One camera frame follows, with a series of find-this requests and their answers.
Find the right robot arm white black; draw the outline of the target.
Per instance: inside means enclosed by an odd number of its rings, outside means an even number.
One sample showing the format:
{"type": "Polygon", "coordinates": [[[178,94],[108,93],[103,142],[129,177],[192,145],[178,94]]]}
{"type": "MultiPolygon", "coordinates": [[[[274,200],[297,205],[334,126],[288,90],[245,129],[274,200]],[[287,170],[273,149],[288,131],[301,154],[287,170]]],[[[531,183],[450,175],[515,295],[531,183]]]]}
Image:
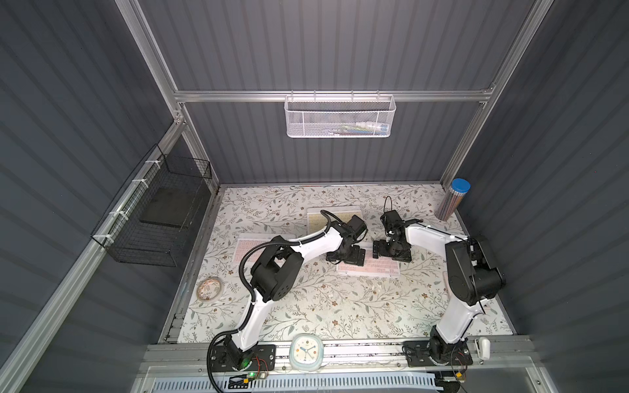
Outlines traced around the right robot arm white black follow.
{"type": "Polygon", "coordinates": [[[422,247],[447,263],[452,296],[445,314],[432,327],[429,343],[433,351],[453,350],[465,342],[468,328],[484,312],[486,302],[505,286],[502,273],[488,262],[474,238],[434,229],[420,219],[401,219],[395,210],[384,211],[380,220],[387,238],[373,243],[375,259],[383,256],[409,263],[411,248],[422,247]]]}

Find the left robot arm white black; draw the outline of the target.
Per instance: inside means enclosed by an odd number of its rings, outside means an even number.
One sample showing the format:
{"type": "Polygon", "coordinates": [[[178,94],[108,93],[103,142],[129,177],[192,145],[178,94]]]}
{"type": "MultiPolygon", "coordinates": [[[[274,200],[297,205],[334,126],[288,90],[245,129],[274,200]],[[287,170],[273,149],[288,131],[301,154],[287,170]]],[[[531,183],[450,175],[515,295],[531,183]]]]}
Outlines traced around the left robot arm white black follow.
{"type": "Polygon", "coordinates": [[[323,229],[296,239],[278,235],[242,258],[238,274],[252,300],[239,326],[225,339],[226,345],[242,353],[257,345],[273,304],[291,291],[301,267],[310,260],[323,255],[334,264],[364,264],[365,250],[359,243],[368,232],[365,221],[353,215],[344,222],[325,210],[320,214],[327,220],[323,229]]]}

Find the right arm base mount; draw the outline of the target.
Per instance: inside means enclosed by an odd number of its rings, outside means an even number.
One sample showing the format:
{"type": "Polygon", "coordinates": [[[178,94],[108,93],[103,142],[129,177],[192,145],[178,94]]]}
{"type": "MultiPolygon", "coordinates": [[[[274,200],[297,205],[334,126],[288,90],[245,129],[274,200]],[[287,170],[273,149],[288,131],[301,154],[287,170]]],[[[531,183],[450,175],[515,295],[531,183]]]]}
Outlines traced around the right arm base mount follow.
{"type": "Polygon", "coordinates": [[[401,350],[410,367],[435,365],[466,368],[473,364],[466,340],[455,344],[441,343],[437,339],[406,341],[402,343],[401,350]]]}

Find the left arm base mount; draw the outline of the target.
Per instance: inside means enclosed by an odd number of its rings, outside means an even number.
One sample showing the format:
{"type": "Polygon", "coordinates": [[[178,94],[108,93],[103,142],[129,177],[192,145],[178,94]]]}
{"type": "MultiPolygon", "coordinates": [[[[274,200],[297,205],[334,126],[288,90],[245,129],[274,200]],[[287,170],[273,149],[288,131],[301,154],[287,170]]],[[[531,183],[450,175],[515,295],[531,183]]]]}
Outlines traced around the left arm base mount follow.
{"type": "Polygon", "coordinates": [[[206,360],[215,373],[273,371],[276,350],[275,345],[256,345],[241,351],[231,344],[219,344],[210,348],[206,360]]]}

